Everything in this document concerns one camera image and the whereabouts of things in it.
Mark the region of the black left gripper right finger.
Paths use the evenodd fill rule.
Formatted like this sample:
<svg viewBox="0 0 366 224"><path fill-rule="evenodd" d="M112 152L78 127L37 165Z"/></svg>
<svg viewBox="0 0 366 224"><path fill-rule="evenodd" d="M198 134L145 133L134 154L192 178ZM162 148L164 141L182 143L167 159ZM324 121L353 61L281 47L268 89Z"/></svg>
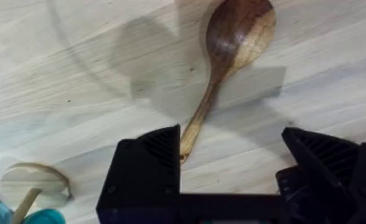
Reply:
<svg viewBox="0 0 366 224"><path fill-rule="evenodd" d="M299 128L281 135L296 161L276 173L293 223L366 223L366 142Z"/></svg>

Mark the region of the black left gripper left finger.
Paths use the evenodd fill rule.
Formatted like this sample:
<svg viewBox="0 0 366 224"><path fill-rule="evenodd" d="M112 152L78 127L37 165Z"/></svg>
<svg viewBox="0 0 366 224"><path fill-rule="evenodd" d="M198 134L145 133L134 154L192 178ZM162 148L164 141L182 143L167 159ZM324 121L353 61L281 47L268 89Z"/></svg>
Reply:
<svg viewBox="0 0 366 224"><path fill-rule="evenodd" d="M100 223L174 223L180 193L180 126L122 139L115 149L96 213Z"/></svg>

